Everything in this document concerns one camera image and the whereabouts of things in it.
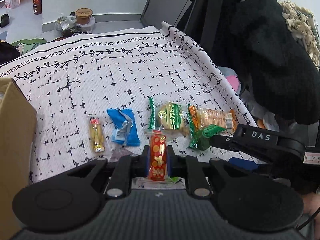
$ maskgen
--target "red snack package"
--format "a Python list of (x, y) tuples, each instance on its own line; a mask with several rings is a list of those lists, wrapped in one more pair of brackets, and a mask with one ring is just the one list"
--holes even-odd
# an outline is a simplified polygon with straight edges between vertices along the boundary
[(164, 181), (167, 165), (167, 147), (165, 135), (159, 131), (153, 131), (150, 137), (150, 168), (149, 178), (155, 181)]

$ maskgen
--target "white label sticker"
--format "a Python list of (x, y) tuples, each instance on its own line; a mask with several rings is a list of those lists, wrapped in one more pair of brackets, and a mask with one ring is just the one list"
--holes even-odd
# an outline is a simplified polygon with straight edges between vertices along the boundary
[(320, 165), (320, 153), (305, 153), (303, 163)]

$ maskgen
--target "bottle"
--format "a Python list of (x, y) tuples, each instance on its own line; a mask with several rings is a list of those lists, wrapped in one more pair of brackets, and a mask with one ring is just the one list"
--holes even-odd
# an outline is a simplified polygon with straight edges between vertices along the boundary
[(42, 0), (33, 0), (33, 13), (42, 14)]

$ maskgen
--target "green jelly package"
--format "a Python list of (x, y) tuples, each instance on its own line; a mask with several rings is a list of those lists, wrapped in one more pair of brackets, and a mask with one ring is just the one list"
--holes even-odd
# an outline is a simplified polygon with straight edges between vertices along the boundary
[(189, 135), (187, 127), (187, 109), (172, 102), (156, 102), (149, 97), (151, 117), (148, 129), (164, 130), (165, 134), (180, 133), (183, 136)]

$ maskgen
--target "blue object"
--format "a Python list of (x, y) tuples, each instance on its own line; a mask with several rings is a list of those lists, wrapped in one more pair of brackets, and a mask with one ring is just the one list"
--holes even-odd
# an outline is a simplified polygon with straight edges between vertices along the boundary
[(137, 126), (131, 109), (108, 109), (107, 114), (115, 126), (111, 141), (124, 146), (140, 145)]
[(254, 171), (259, 167), (259, 165), (253, 161), (247, 161), (235, 157), (230, 158), (228, 162), (247, 171)]

